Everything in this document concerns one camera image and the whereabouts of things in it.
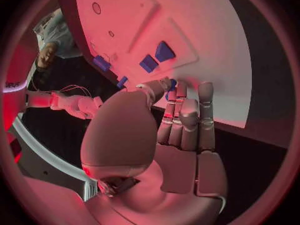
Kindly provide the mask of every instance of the white curved surface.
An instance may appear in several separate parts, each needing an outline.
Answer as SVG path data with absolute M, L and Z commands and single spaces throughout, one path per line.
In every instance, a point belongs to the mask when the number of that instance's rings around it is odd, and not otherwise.
M 97 2 L 101 14 L 93 11 Z M 244 128 L 252 90 L 247 38 L 229 0 L 77 0 L 78 13 L 90 53 L 111 63 L 111 70 L 128 77 L 128 90 L 141 82 L 169 76 L 190 83 L 214 85 L 214 118 Z M 176 58 L 159 63 L 151 73 L 140 61 L 155 55 L 160 41 Z M 156 106 L 164 108 L 162 98 Z
M 47 148 L 45 148 L 38 140 L 35 139 L 34 136 L 31 135 L 31 133 L 26 129 L 19 117 L 16 117 L 16 119 L 14 120 L 13 127 L 20 135 L 20 137 L 24 140 L 24 142 L 43 160 L 45 160 L 56 169 L 62 171 L 63 173 L 85 182 L 83 197 L 84 201 L 88 200 L 94 195 L 93 192 L 90 191 L 92 190 L 90 186 L 97 188 L 97 182 L 93 179 L 90 179 L 82 169 L 71 165 L 70 163 L 64 161 L 63 159 L 59 158 L 54 153 L 49 151 Z

